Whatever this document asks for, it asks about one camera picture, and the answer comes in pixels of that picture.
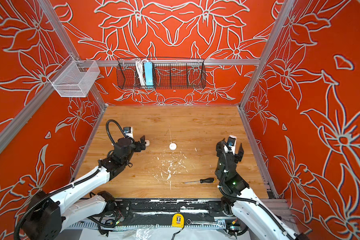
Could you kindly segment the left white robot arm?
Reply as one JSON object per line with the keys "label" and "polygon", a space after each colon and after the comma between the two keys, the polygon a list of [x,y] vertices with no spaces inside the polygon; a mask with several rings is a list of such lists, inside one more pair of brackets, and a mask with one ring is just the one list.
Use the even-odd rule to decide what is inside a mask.
{"label": "left white robot arm", "polygon": [[70,225],[102,213],[107,205],[104,197],[78,201],[131,167],[133,154],[146,150],[149,144],[145,137],[137,142],[131,137],[120,138],[113,142],[114,149],[107,157],[84,176],[50,193],[36,193],[15,226],[14,239],[19,240],[23,231],[31,240],[53,240]]}

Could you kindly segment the black handled screwdriver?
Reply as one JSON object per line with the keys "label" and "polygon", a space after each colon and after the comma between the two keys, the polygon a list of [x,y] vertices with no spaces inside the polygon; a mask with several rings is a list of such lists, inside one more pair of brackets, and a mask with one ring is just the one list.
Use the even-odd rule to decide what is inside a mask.
{"label": "black handled screwdriver", "polygon": [[216,180],[215,178],[206,178],[206,179],[200,179],[198,181],[191,181],[191,182],[184,182],[184,184],[211,184],[214,183]]}

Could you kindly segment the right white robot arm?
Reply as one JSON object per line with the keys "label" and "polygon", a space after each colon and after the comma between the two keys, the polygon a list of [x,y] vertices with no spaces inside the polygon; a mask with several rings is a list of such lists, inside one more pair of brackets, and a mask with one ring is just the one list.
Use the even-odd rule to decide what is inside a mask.
{"label": "right white robot arm", "polygon": [[222,200],[228,201],[231,215],[242,221],[261,240],[307,240],[284,224],[255,194],[250,185],[237,172],[237,164],[242,160],[244,150],[237,137],[230,135],[216,145],[218,163],[215,175]]}

